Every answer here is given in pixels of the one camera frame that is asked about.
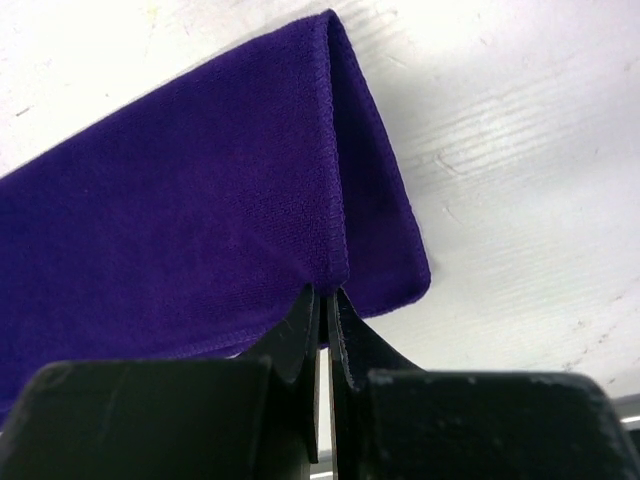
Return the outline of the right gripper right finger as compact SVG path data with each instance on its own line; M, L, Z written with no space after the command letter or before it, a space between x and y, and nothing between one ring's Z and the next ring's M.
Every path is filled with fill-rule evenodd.
M621 479L625 431L590 378L425 370L327 303L338 479Z

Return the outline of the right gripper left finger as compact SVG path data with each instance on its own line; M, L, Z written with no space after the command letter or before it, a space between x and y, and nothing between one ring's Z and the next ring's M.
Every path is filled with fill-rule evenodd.
M320 299L229 359L55 362L1 435L5 479L306 479L318 460Z

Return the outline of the purple towel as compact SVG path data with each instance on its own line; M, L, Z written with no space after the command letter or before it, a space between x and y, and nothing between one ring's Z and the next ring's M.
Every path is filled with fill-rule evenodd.
M172 80L1 181L1 409L65 360L226 356L302 288L363 317L431 273L337 14Z

